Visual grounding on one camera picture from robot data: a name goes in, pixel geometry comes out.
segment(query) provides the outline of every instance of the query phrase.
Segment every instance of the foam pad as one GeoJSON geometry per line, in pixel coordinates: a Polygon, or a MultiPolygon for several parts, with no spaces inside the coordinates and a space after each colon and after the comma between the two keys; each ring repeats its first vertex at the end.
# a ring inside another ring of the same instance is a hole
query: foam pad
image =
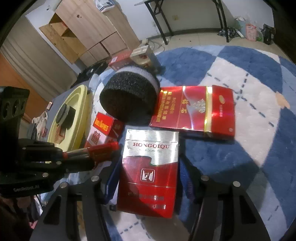
{"type": "Polygon", "coordinates": [[[154,111],[159,82],[151,73],[127,66],[110,78],[100,94],[100,103],[106,112],[127,124],[150,122],[154,111]]]}

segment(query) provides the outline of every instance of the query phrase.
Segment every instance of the white wall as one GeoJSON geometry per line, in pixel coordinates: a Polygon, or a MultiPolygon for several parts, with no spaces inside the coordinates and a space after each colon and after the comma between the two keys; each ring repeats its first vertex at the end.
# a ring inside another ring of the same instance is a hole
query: white wall
{"type": "Polygon", "coordinates": [[[233,16],[250,17],[252,24],[263,28],[263,24],[274,27],[272,9],[263,0],[223,0],[233,16]]]}
{"type": "MultiPolygon", "coordinates": [[[[154,20],[145,4],[134,6],[141,0],[117,0],[122,12],[137,37],[144,38],[159,35],[154,20]]],[[[251,22],[257,21],[259,27],[263,24],[274,26],[271,8],[263,0],[222,0],[228,26],[233,26],[235,16],[245,16],[247,13],[251,22]]],[[[219,18],[215,4],[211,0],[164,0],[163,12],[173,31],[191,28],[219,28],[219,18]]],[[[161,14],[157,15],[162,30],[168,29],[161,14]]]]}
{"type": "Polygon", "coordinates": [[[79,74],[84,69],[84,64],[75,63],[71,64],[58,49],[48,40],[48,38],[40,31],[39,27],[49,23],[50,19],[54,15],[54,11],[50,8],[57,0],[46,0],[45,3],[38,8],[34,9],[26,15],[26,18],[36,29],[36,31],[41,35],[41,37],[53,48],[53,50],[66,62],[66,64],[73,69],[76,74],[79,74]]]}
{"type": "MultiPolygon", "coordinates": [[[[134,6],[140,1],[117,0],[117,3],[126,15],[138,39],[142,40],[160,33],[145,4],[134,6]]],[[[220,28],[217,9],[211,0],[164,0],[162,10],[173,31],[192,28],[220,28]],[[179,19],[173,20],[173,15],[177,15],[179,19]]],[[[224,11],[228,25],[232,25],[232,15],[227,8],[224,11]]],[[[163,32],[168,32],[161,14],[157,15],[157,19],[163,32]]]]}

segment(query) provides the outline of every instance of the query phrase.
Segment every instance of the white foam band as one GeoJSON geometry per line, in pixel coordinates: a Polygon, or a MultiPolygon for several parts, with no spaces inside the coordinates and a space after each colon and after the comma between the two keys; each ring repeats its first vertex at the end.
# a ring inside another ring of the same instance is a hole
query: white foam band
{"type": "Polygon", "coordinates": [[[120,70],[117,71],[117,73],[120,73],[120,72],[132,72],[132,73],[139,74],[139,75],[143,76],[144,78],[146,78],[152,84],[152,86],[155,89],[156,94],[158,95],[159,87],[158,87],[158,84],[157,84],[157,80],[153,77],[152,74],[150,74],[146,70],[141,69],[141,68],[136,67],[136,66],[126,66],[126,67],[123,67],[123,68],[121,68],[120,70]]]}

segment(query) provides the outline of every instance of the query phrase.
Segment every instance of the screw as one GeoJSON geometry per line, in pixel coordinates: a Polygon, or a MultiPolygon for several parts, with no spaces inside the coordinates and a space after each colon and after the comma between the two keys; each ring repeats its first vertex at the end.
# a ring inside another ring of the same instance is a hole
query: screw
{"type": "Polygon", "coordinates": [[[203,181],[208,181],[209,180],[209,177],[208,176],[206,176],[206,175],[203,175],[203,176],[201,176],[201,178],[200,178],[201,180],[203,180],[203,181]]]}
{"type": "Polygon", "coordinates": [[[65,188],[66,186],[68,186],[68,183],[67,182],[62,182],[59,186],[61,188],[65,188]]]}
{"type": "Polygon", "coordinates": [[[239,183],[238,181],[234,181],[234,182],[233,182],[233,186],[235,186],[235,187],[240,187],[240,183],[239,183]]]}
{"type": "Polygon", "coordinates": [[[92,176],[91,177],[91,180],[93,181],[93,182],[96,182],[97,180],[99,180],[100,178],[99,178],[99,176],[92,176]]]}

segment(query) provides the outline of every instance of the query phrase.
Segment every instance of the cigarette pack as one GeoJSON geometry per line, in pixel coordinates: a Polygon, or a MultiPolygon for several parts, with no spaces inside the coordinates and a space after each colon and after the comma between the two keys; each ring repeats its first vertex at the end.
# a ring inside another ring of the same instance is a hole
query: cigarette pack
{"type": "Polygon", "coordinates": [[[233,139],[232,89],[217,85],[161,88],[150,126],[178,129],[192,136],[233,139]]]}
{"type": "Polygon", "coordinates": [[[131,53],[132,51],[130,50],[120,52],[118,55],[112,58],[111,62],[109,63],[109,67],[117,71],[126,65],[134,64],[134,61],[130,58],[131,53]]]}
{"type": "Polygon", "coordinates": [[[178,137],[176,131],[128,129],[120,173],[117,209],[171,218],[174,210],[178,137]]]}
{"type": "Polygon", "coordinates": [[[117,141],[123,127],[124,124],[121,121],[98,112],[84,147],[117,141]]]}

